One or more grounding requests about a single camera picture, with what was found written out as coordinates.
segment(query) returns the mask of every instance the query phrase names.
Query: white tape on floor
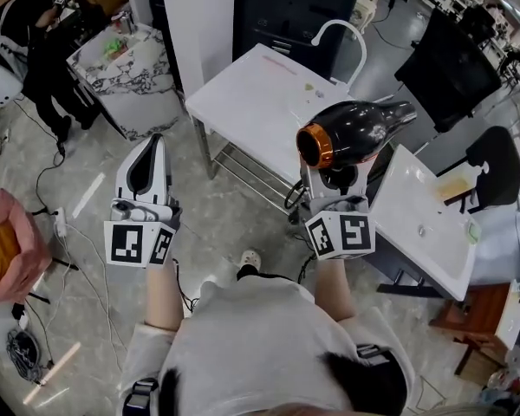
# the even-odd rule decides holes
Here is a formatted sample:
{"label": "white tape on floor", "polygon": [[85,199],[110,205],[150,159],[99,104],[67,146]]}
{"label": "white tape on floor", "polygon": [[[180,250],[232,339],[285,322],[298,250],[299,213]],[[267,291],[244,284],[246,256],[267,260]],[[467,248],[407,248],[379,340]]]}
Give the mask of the white tape on floor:
{"label": "white tape on floor", "polygon": [[104,172],[101,172],[98,176],[96,176],[96,179],[94,179],[94,182],[90,185],[90,187],[85,191],[83,194],[83,197],[73,210],[73,214],[71,215],[72,218],[77,218],[79,214],[81,214],[82,209],[85,207],[85,205],[88,203],[90,198],[93,197],[93,194],[96,190],[98,190],[98,187],[101,185],[102,181],[104,180],[106,176],[104,175]]}

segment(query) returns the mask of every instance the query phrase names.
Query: black pants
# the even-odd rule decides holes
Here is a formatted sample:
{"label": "black pants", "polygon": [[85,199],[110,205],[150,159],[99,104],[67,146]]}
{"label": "black pants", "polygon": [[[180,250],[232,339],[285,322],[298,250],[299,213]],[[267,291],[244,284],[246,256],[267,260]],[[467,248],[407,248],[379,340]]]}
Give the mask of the black pants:
{"label": "black pants", "polygon": [[237,280],[240,281],[243,277],[246,277],[246,276],[258,276],[258,277],[264,277],[266,279],[280,278],[280,279],[287,279],[288,281],[290,281],[290,279],[288,277],[279,276],[278,274],[260,273],[260,272],[258,272],[257,267],[255,267],[254,265],[248,265],[248,264],[243,265],[243,267],[241,267],[241,269],[237,273]]}
{"label": "black pants", "polygon": [[79,122],[88,119],[88,108],[75,94],[74,80],[67,63],[46,47],[29,52],[29,72],[23,83],[23,94],[36,105],[36,111],[55,135],[67,132],[69,122],[54,108],[52,97]]}

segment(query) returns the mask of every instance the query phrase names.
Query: marble countertop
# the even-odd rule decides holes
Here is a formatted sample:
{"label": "marble countertop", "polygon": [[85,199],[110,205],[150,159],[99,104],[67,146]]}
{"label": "marble countertop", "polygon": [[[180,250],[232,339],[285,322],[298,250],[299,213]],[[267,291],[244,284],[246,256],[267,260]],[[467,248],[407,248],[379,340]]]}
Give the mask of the marble countertop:
{"label": "marble countertop", "polygon": [[[125,42],[128,50],[112,62],[103,60],[106,44],[114,38]],[[97,95],[162,94],[172,89],[162,35],[146,25],[137,25],[132,35],[122,35],[111,27],[89,40],[69,58],[68,64]]]}

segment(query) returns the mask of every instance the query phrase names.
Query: black hair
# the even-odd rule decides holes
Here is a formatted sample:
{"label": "black hair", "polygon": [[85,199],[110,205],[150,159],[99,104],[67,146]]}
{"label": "black hair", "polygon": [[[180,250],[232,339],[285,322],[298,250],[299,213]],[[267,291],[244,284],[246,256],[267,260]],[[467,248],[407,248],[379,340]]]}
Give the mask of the black hair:
{"label": "black hair", "polygon": [[[356,412],[400,416],[408,395],[405,375],[391,352],[385,352],[383,356],[387,363],[376,366],[362,365],[335,353],[323,354],[320,361]],[[159,392],[158,406],[162,416],[178,413],[178,383],[178,371],[168,370]]]}

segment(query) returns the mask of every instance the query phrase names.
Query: person in black clothes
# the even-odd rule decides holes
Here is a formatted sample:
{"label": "person in black clothes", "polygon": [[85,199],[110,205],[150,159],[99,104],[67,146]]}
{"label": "person in black clothes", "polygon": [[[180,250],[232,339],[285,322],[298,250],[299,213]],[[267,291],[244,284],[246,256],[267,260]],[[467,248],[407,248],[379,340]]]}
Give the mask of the person in black clothes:
{"label": "person in black clothes", "polygon": [[[4,8],[11,1],[0,0],[0,22]],[[83,105],[75,94],[65,61],[58,56],[53,45],[45,42],[46,29],[55,22],[58,12],[50,0],[14,0],[3,20],[1,35],[20,47],[29,48],[23,94],[35,103],[41,119],[62,143],[68,138],[71,119],[58,114],[52,97],[81,123],[82,129],[93,125],[97,113]],[[0,65],[11,70],[1,55]]]}

